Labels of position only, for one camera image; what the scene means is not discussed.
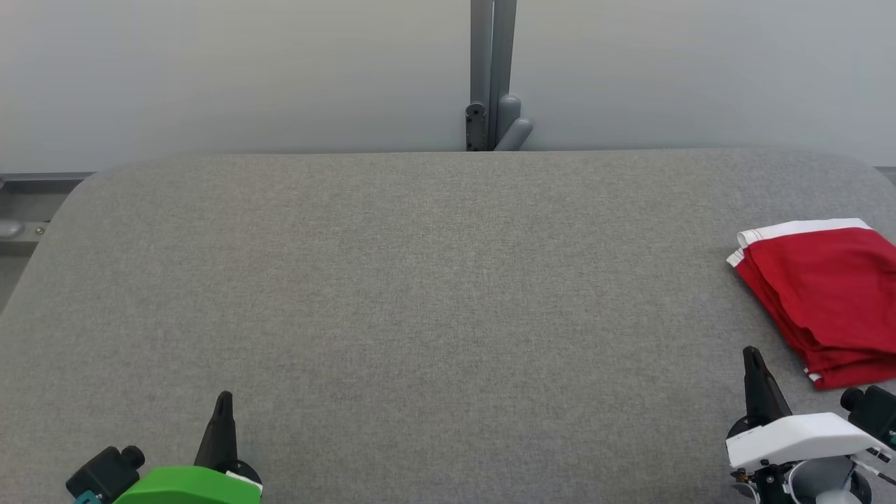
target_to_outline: gray fabric surface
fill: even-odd
[[[896,239],[896,191],[787,150],[102,172],[0,318],[0,500],[61,502],[108,445],[189,465],[229,389],[269,504],[741,502],[741,349],[796,413],[839,392],[813,390],[725,257],[739,230],[852,216]]]

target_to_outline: gray metal bracket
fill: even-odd
[[[467,150],[485,151],[488,149],[488,122],[486,121],[486,106],[479,103],[470,103],[467,107]]]
[[[520,99],[510,94],[515,24],[516,0],[470,0],[468,151],[518,151],[532,132]]]

